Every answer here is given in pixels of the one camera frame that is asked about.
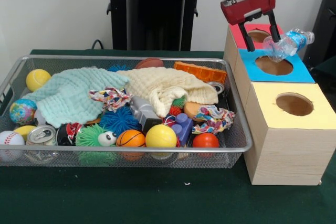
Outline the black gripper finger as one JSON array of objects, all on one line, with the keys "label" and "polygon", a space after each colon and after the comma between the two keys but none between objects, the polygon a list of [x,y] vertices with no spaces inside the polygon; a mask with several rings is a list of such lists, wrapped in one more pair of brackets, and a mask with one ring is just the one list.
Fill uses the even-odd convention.
[{"label": "black gripper finger", "polygon": [[245,42],[245,45],[247,47],[247,51],[249,52],[253,52],[255,51],[255,46],[254,46],[254,43],[253,43],[253,40],[252,38],[248,35],[248,32],[246,31],[246,28],[245,28],[245,23],[242,22],[242,23],[239,23],[238,24],[238,27],[239,27],[239,30],[241,32],[241,35],[243,37],[243,40]]},{"label": "black gripper finger", "polygon": [[275,20],[274,12],[270,10],[266,13],[266,15],[268,16],[270,22],[270,34],[272,36],[272,40],[274,43],[277,43],[281,39],[281,37]]}]

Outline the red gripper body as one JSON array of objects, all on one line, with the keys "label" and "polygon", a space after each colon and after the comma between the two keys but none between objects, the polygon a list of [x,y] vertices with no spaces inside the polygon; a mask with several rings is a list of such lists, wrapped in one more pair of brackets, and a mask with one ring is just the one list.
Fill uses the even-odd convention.
[{"label": "red gripper body", "polygon": [[268,15],[270,23],[274,21],[276,0],[225,0],[220,6],[222,12],[231,25],[242,24],[261,15]]}]

